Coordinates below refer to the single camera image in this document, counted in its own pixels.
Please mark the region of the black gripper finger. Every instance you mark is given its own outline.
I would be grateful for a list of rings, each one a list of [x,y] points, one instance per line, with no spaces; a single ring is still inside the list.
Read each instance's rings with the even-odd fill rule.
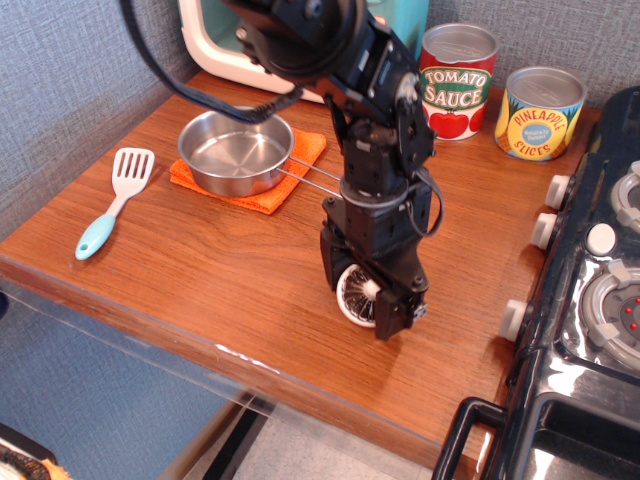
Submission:
[[[375,336],[389,340],[414,323],[413,298],[403,292],[383,289],[376,295],[374,304]]]
[[[354,263],[354,258],[346,243],[330,230],[321,231],[320,250],[327,283],[335,291],[340,276]]]

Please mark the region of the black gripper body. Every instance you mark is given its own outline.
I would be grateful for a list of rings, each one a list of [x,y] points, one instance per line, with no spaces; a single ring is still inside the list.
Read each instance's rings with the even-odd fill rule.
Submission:
[[[359,265],[381,288],[410,295],[414,320],[426,314],[428,282],[417,259],[417,246],[427,234],[430,187],[414,184],[386,205],[354,205],[329,197],[323,230],[342,239]]]

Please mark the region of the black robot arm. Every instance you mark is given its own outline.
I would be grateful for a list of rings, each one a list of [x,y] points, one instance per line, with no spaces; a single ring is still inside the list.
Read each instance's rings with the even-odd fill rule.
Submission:
[[[421,240],[441,200],[425,168],[425,120],[412,53],[362,1],[233,1],[250,60],[319,95],[344,161],[320,236],[325,275],[343,312],[386,340],[425,315]]]

